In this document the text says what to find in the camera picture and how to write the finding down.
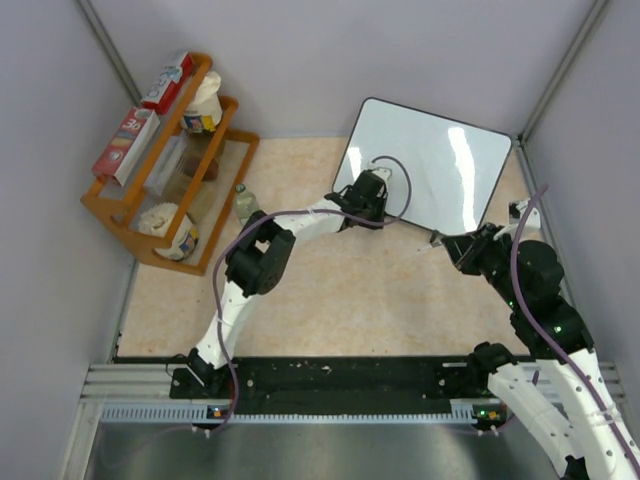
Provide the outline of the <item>white whiteboard black frame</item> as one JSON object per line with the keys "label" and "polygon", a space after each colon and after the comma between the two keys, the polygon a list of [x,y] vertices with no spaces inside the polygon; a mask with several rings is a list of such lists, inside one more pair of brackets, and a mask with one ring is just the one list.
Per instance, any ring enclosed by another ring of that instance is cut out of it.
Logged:
{"label": "white whiteboard black frame", "polygon": [[392,170],[386,212],[444,235],[475,231],[512,148],[503,133],[384,101],[363,101],[332,189],[378,164]]}

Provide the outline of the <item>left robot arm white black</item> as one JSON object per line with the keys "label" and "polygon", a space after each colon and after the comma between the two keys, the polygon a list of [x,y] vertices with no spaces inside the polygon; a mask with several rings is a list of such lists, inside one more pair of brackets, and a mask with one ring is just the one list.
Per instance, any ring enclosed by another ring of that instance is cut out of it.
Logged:
{"label": "left robot arm white black", "polygon": [[214,289],[215,314],[187,360],[197,390],[209,397],[224,390],[227,374],[222,367],[232,358],[243,324],[258,299],[278,285],[296,246],[353,226],[384,226],[391,175],[385,167],[368,169],[352,185],[306,209],[274,214],[259,210],[250,216],[214,265],[215,272],[226,267],[225,282]]}

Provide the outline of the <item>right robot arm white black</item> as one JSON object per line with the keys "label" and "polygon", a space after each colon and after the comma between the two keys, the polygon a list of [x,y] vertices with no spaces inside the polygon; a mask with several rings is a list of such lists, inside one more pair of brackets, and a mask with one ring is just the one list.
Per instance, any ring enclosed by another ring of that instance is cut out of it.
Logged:
{"label": "right robot arm white black", "polygon": [[593,339],[560,294],[555,250],[515,242],[493,224],[443,239],[454,267],[483,277],[508,305],[510,323],[560,403],[554,405],[502,344],[484,342],[467,358],[467,384],[493,394],[536,440],[561,479],[636,479],[639,446],[610,394]]}

